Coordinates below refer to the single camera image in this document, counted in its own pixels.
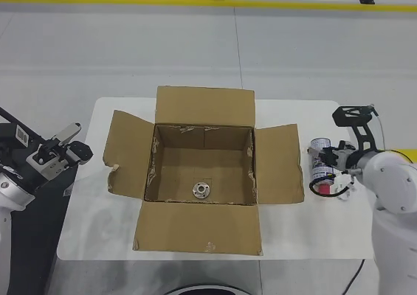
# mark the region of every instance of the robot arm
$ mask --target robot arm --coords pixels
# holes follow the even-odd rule
[[[35,192],[64,170],[85,164],[93,156],[82,142],[71,142],[81,126],[73,123],[49,140],[0,108],[0,115],[11,123],[0,124],[0,137],[13,148],[27,148],[32,141],[39,146],[17,167],[0,162],[0,294],[6,294],[10,281],[11,212],[22,211],[35,199]]]
[[[343,174],[356,177],[377,197],[372,242],[380,274],[379,294],[416,295],[417,164],[395,152],[377,150],[367,128],[373,112],[371,106],[340,107],[333,114],[338,126],[353,128],[358,150],[342,142],[339,147],[309,153]]]

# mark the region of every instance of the white floor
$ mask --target white floor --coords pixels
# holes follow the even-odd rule
[[[80,122],[83,139],[99,97],[158,85],[374,103],[387,148],[417,148],[417,14],[0,4],[0,105],[44,137]],[[208,273],[253,294],[340,294],[359,262],[58,261],[49,292],[157,294]],[[377,280],[368,261],[348,294]]]

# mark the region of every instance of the metal part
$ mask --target metal part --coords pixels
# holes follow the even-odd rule
[[[192,191],[196,198],[203,199],[210,194],[210,186],[204,182],[197,182]]]
[[[34,196],[20,188],[14,181],[3,173],[0,173],[0,193],[14,203],[23,207],[35,199]]]
[[[80,132],[80,130],[82,130],[82,127],[79,123],[72,123],[61,132],[54,135],[52,139],[57,139],[59,141],[59,146],[64,146],[67,145],[70,140]]]
[[[31,165],[33,169],[35,169],[39,174],[41,174],[45,179],[48,181],[53,180],[59,173],[64,170],[65,166],[68,165],[67,160],[59,161],[59,157],[55,156],[50,161],[39,164],[34,160],[34,156],[38,152],[34,152],[26,158],[26,162]]]

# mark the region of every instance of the cardboard box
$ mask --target cardboard box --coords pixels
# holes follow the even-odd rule
[[[133,250],[262,255],[258,204],[303,201],[297,126],[255,129],[253,91],[160,86],[156,124],[114,112],[103,161],[143,200]]]

